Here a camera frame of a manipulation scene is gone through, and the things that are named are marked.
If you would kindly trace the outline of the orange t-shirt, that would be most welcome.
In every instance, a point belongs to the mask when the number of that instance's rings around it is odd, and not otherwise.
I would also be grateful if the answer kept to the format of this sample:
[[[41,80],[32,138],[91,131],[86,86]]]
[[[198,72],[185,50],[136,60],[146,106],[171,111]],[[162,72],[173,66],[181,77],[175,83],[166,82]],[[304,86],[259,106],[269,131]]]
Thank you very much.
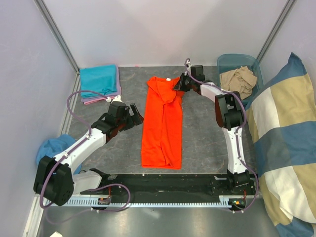
[[[174,90],[179,78],[152,77],[143,126],[141,164],[143,167],[180,169],[182,164],[182,96]]]

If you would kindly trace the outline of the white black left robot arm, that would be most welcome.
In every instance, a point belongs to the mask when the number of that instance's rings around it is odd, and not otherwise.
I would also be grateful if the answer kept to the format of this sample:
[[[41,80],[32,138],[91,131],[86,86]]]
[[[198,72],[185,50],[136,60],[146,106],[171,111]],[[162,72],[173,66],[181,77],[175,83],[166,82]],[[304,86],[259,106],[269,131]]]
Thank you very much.
[[[119,132],[129,130],[144,122],[134,103],[126,105],[113,101],[106,113],[90,125],[89,130],[68,149],[54,157],[44,156],[38,164],[34,191],[39,194],[41,208],[43,201],[63,206],[74,194],[93,190],[104,194],[108,181],[95,170],[76,174],[75,170],[98,148],[107,144]]]

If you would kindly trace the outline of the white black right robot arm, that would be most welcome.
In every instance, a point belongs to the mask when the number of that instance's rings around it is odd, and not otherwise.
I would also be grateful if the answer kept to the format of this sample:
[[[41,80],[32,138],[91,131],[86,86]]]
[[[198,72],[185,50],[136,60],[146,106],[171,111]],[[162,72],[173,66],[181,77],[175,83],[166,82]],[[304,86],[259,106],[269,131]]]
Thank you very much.
[[[246,116],[239,93],[224,90],[207,81],[203,65],[192,65],[189,58],[184,65],[186,71],[181,74],[174,89],[183,92],[194,90],[214,102],[216,122],[222,128],[228,151],[226,188],[229,193],[238,194],[250,182],[242,144]]]

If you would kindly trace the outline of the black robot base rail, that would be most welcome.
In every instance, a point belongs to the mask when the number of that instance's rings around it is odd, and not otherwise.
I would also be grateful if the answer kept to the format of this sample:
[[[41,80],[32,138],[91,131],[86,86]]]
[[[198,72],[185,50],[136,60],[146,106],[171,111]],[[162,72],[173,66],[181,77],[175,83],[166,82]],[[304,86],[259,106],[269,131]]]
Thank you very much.
[[[253,180],[230,189],[227,174],[105,174],[101,173],[99,191],[87,195],[110,195],[117,202],[218,202],[219,196],[251,198]]]

